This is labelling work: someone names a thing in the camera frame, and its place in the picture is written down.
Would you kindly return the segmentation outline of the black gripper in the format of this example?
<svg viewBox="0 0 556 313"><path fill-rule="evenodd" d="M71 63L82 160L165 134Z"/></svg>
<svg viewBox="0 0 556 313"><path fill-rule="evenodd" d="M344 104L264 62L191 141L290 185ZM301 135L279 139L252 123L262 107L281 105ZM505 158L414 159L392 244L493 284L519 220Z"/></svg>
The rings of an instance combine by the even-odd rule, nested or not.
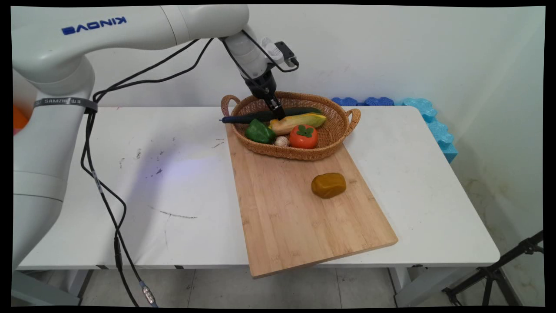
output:
<svg viewBox="0 0 556 313"><path fill-rule="evenodd" d="M286 117L284 108L276 98L277 84L271 70L266 70L260 77L247 78L242 76L252 95L263 99L273 113L275 119L282 120Z"/></svg>

